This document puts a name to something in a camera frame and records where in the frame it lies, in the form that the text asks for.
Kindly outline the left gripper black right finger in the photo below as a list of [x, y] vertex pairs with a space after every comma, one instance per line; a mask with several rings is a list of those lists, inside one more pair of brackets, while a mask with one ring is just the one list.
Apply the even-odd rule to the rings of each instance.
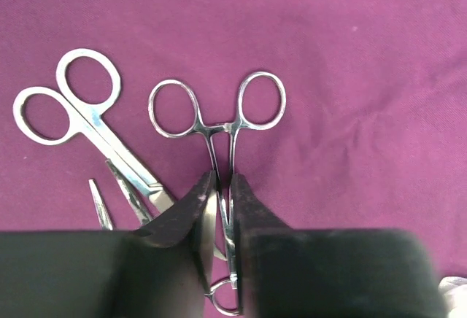
[[422, 244], [395, 228], [295, 229], [231, 182], [245, 317], [445, 317]]

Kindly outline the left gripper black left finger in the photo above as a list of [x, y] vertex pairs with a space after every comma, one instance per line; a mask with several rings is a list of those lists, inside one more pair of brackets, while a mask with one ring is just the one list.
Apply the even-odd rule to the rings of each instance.
[[201, 317], [212, 275], [216, 179], [205, 173], [132, 231], [1, 234], [3, 317]]

